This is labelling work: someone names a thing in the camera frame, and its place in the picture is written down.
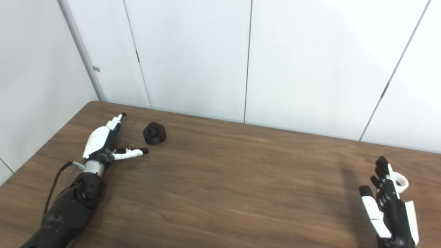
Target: panel seam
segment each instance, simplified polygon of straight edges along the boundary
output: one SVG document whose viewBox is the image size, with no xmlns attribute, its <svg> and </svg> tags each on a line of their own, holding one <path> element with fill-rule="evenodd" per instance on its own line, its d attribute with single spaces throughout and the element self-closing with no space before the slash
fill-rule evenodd
<svg viewBox="0 0 441 248">
<path fill-rule="evenodd" d="M 432 0 L 427 1 L 427 4 L 426 4 L 426 6 L 424 7 L 424 9 L 423 9 L 423 11 L 422 11 L 422 13 L 421 13 L 421 16 L 419 17 L 418 22 L 416 23 L 415 28 L 413 29 L 412 34 L 411 34 L 411 36 L 409 37 L 409 40 L 407 41 L 407 44 L 406 44 L 406 46 L 404 47 L 404 50 L 403 50 L 403 52 L 401 53 L 401 56 L 400 56 L 400 58 L 398 59 L 397 64 L 395 65 L 395 68 L 393 69 L 392 74 L 391 74 L 390 77 L 389 77 L 389 81 L 387 82 L 387 84 L 386 84 L 386 86 L 385 86 L 385 88 L 384 88 L 384 90 L 383 90 L 383 92 L 382 92 L 382 94 L 381 94 L 381 96 L 380 96 L 380 99 L 378 100 L 378 102 L 377 102 L 377 104 L 376 104 L 376 106 L 375 106 L 375 108 L 374 108 L 372 114 L 370 115 L 370 118 L 369 118 L 369 120 L 368 120 L 366 126 L 364 127 L 363 133 L 361 133 L 361 136 L 360 136 L 359 141 L 361 141 L 361 140 L 363 139 L 363 136 L 364 136 L 364 134 L 366 133 L 366 130 L 367 130 L 367 128 L 369 127 L 369 124 L 370 124 L 370 122 L 372 121 L 372 118 L 374 117 L 374 114 L 375 114 L 375 112 L 377 111 L 378 106 L 380 105 L 380 102 L 381 102 L 381 100 L 383 99 L 383 97 L 384 97 L 384 95 L 385 95 L 385 93 L 386 93 L 386 91 L 387 91 L 387 89 L 388 89 L 388 87 L 389 87 L 389 85 L 390 85 L 390 82 L 392 81 L 392 78 L 394 77 L 395 72 L 396 72 L 397 68 L 399 67 L 399 65 L 400 65 L 400 63 L 401 63 L 401 60 L 403 59 L 404 54 L 406 53 L 406 51 L 407 51 L 407 49 L 408 49 L 408 47 L 409 47 L 409 45 L 410 45 L 410 43 L 411 43 L 411 41 L 412 41 L 412 38 L 413 38 L 413 36 L 415 35 L 415 33 L 416 33 L 417 29 L 418 29 L 418 26 L 419 26 L 421 20 L 423 19 L 424 14 L 426 13 L 426 10 L 427 10 L 427 8 L 428 8 L 428 6 L 429 6 L 429 4 L 430 4 L 431 1 L 432 1 Z"/>
<path fill-rule="evenodd" d="M 243 123 L 245 124 L 245 117 L 247 113 L 247 93 L 248 93 L 248 71 L 250 68 L 250 43 L 251 43 L 251 18 L 253 16 L 253 0 L 251 0 L 251 8 L 250 8 L 250 30 L 248 33 L 248 57 L 247 57 L 247 79 L 245 82 L 245 105 L 243 109 Z"/>
<path fill-rule="evenodd" d="M 130 23 L 129 12 L 127 11 L 126 0 L 123 0 L 123 3 L 124 3 L 124 9 L 126 10 L 127 21 L 129 22 L 130 34 L 132 35 L 133 45 L 135 46 L 136 57 L 138 58 L 139 69 L 141 70 L 142 82 L 144 83 L 144 88 L 146 90 L 150 108 L 153 109 L 152 103 L 150 102 L 149 91 L 147 90 L 146 79 L 144 78 L 144 72 L 142 71 L 142 66 L 139 59 L 138 49 L 136 48 L 135 37 L 133 36 L 132 24 Z"/>
<path fill-rule="evenodd" d="M 9 167 L 9 165 L 3 160 L 2 157 L 0 157 L 0 161 L 4 163 L 4 165 L 12 172 L 12 174 L 15 174 L 15 172 L 11 169 L 11 167 Z"/>
</svg>

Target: white ring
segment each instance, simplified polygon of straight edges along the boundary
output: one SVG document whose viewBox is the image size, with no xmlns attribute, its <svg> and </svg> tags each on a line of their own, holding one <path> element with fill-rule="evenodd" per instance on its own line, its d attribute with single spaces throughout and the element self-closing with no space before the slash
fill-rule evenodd
<svg viewBox="0 0 441 248">
<path fill-rule="evenodd" d="M 396 185 L 396 190 L 399 194 L 403 193 L 409 187 L 409 181 L 400 173 L 394 171 L 393 178 L 395 178 L 395 181 L 400 184 Z"/>
</svg>

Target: white wall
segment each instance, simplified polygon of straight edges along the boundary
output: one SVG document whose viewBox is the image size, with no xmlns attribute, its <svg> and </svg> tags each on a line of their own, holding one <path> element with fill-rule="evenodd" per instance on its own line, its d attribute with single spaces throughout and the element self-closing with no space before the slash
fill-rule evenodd
<svg viewBox="0 0 441 248">
<path fill-rule="evenodd" d="M 441 153 L 441 1 L 431 1 L 362 139 Z"/>
<path fill-rule="evenodd" d="M 61 0 L 104 101 L 150 108 L 123 0 Z"/>
<path fill-rule="evenodd" d="M 17 171 L 97 96 L 56 1 L 0 1 L 0 34 L 0 157 Z"/>
<path fill-rule="evenodd" d="M 358 140 L 426 2 L 254 0 L 245 122 Z"/>
<path fill-rule="evenodd" d="M 12 171 L 0 159 L 0 186 L 12 176 Z"/>
<path fill-rule="evenodd" d="M 127 0 L 153 109 L 243 122 L 251 0 Z"/>
</svg>

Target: robotic hand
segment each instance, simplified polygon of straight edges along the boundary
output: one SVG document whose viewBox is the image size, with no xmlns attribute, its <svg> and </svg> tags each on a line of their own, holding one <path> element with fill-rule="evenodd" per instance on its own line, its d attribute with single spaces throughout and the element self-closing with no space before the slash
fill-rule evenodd
<svg viewBox="0 0 441 248">
<path fill-rule="evenodd" d="M 122 113 L 90 134 L 84 149 L 84 165 L 68 162 L 58 172 L 45 206 L 41 226 L 21 248 L 64 248 L 85 228 L 102 199 L 102 176 L 114 160 L 133 158 L 148 153 L 147 148 L 115 149 Z M 47 210 L 60 173 L 75 164 L 83 171 L 70 187 L 63 190 Z"/>
<path fill-rule="evenodd" d="M 413 201 L 403 202 L 409 181 L 392 170 L 392 166 L 381 156 L 376 161 L 375 173 L 370 180 L 377 189 L 376 198 L 369 186 L 360 187 L 360 195 L 370 222 L 377 232 L 379 248 L 415 248 L 418 244 L 418 227 Z"/>
</svg>

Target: black 3d-printed part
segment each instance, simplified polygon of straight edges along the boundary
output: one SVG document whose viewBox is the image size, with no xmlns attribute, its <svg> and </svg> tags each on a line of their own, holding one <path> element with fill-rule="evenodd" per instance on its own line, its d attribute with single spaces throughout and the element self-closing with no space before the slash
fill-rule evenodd
<svg viewBox="0 0 441 248">
<path fill-rule="evenodd" d="M 164 126 L 156 122 L 150 122 L 142 134 L 147 144 L 153 146 L 161 144 L 167 138 Z"/>
</svg>

